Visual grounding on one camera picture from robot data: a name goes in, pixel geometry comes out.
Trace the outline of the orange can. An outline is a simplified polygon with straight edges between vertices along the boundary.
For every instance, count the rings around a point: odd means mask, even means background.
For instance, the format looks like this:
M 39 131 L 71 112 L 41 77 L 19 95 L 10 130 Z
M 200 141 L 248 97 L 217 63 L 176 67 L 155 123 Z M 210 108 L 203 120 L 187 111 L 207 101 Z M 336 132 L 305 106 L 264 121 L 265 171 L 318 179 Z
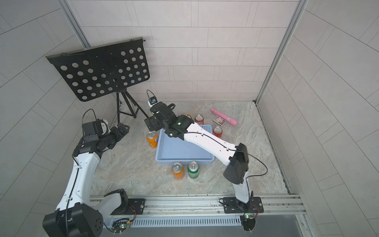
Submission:
M 181 180 L 184 178 L 184 167 L 181 163 L 174 163 L 172 166 L 172 173 L 176 180 Z
M 151 148 L 158 146 L 159 138 L 155 131 L 148 132 L 146 138 Z

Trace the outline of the red cola can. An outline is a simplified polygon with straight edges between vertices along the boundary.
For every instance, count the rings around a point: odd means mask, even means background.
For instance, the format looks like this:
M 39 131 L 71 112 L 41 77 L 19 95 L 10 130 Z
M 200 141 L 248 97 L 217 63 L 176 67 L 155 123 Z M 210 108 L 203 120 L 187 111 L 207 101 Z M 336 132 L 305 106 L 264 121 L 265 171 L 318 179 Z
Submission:
M 202 115 L 196 115 L 194 118 L 194 121 L 198 123 L 199 125 L 204 124 L 204 117 Z

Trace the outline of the green soda can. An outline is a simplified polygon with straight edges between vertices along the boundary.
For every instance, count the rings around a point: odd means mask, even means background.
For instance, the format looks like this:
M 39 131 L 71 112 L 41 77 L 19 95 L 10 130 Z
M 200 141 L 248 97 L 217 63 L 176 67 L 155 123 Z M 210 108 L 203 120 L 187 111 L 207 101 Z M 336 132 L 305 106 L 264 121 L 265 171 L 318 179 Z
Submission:
M 196 179 L 199 176 L 199 164 L 192 161 L 188 164 L 188 175 L 191 179 Z

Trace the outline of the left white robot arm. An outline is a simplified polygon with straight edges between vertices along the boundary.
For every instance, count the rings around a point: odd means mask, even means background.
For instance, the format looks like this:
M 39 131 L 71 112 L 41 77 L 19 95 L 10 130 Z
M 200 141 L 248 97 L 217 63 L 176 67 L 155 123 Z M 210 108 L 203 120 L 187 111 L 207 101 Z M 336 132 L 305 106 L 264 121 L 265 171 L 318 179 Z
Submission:
M 115 147 L 130 130 L 122 123 L 112 128 L 97 119 L 82 125 L 83 136 L 73 151 L 73 170 L 56 210 L 44 217 L 42 226 L 50 237 L 98 237 L 104 219 L 113 212 L 130 210 L 124 189 L 107 193 L 96 206 L 90 206 L 90 191 L 103 153 Z

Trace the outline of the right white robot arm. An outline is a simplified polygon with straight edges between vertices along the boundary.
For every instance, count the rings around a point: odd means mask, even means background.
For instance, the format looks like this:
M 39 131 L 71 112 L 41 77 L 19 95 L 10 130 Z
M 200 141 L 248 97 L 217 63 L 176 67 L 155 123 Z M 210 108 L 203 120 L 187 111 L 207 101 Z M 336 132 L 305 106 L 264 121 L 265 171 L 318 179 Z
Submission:
M 175 104 L 166 105 L 156 99 L 150 99 L 148 105 L 152 113 L 151 117 L 145 119 L 149 131 L 163 129 L 169 137 L 190 142 L 211 153 L 226 166 L 223 175 L 233 183 L 235 198 L 242 203 L 250 201 L 251 192 L 246 181 L 249 158 L 244 144 L 226 142 L 204 130 L 189 117 L 175 115 Z

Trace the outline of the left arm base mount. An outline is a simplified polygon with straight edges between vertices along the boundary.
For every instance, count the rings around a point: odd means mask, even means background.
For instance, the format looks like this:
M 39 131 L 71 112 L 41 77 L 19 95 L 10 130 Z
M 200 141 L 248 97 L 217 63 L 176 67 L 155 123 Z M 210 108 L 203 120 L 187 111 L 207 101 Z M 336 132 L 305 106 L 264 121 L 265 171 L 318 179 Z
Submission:
M 117 189 L 104 195 L 107 197 L 112 194 L 120 194 L 121 205 L 116 208 L 111 215 L 132 215 L 134 212 L 141 215 L 144 212 L 145 198 L 129 198 L 124 189 Z

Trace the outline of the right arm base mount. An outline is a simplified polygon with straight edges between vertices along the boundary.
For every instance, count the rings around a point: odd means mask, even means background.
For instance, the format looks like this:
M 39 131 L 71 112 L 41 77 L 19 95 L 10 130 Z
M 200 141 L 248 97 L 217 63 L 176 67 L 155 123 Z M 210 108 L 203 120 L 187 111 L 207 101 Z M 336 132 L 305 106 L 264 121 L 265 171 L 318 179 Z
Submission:
M 260 197 L 250 196 L 249 201 L 244 203 L 236 197 L 224 197 L 219 199 L 226 214 L 264 213 L 263 203 Z

